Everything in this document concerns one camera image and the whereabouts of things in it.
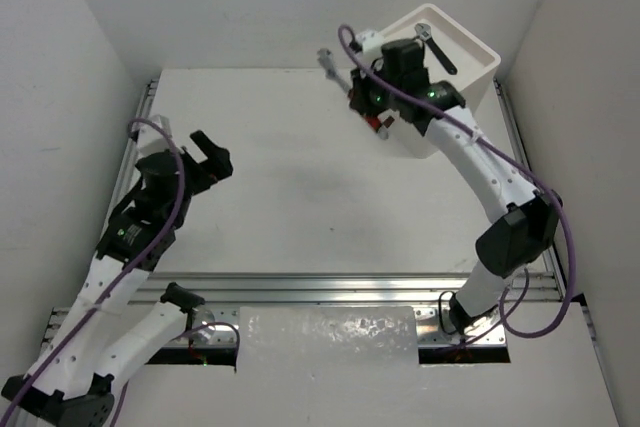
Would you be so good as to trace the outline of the black adjustable wrench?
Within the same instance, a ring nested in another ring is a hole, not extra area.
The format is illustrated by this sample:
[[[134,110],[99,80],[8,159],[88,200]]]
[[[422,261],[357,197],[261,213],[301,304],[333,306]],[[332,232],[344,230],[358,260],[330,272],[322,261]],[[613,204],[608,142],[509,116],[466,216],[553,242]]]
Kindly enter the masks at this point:
[[[432,29],[429,24],[416,23],[414,26],[416,37],[420,40],[435,56],[440,65],[449,75],[457,75],[458,69],[451,59],[444,53],[438,43],[434,40]]]

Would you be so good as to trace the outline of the red adjustable wrench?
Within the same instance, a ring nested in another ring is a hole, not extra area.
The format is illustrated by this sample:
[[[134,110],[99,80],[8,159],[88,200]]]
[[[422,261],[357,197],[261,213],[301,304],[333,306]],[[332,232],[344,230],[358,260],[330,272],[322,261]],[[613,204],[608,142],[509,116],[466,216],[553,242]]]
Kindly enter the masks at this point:
[[[320,48],[317,53],[317,62],[319,66],[324,70],[325,77],[335,82],[349,100],[353,97],[353,89],[347,80],[339,73],[335,64],[332,52],[327,48]],[[388,127],[393,123],[393,118],[390,117],[389,124],[382,122],[378,117],[371,117],[359,113],[359,116],[369,125],[372,131],[382,139],[387,140],[389,138]]]

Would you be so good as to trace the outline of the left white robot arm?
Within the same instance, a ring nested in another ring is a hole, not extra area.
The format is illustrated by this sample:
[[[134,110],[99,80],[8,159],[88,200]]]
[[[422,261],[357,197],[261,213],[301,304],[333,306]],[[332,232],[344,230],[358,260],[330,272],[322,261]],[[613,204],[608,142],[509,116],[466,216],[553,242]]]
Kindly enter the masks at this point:
[[[218,326],[202,297],[171,282],[151,311],[119,339],[125,307],[176,240],[194,196],[233,173],[230,153],[195,131],[196,161],[166,133],[141,128],[138,181],[113,208],[88,275],[37,361],[8,378],[1,395],[52,426],[102,426],[119,412],[128,381],[166,344],[207,344]]]

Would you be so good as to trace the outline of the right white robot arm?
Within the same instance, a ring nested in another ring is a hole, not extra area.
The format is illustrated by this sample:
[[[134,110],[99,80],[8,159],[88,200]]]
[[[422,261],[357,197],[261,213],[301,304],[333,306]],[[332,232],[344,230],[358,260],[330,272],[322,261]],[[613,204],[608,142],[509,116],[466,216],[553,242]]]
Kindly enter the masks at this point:
[[[481,146],[483,132],[464,97],[446,80],[431,81],[417,40],[355,40],[349,46],[394,88],[354,69],[351,108],[370,117],[392,110],[412,125],[467,182],[490,223],[475,242],[476,265],[449,300],[450,322],[463,333],[490,314],[514,275],[550,247],[558,225],[552,198]]]

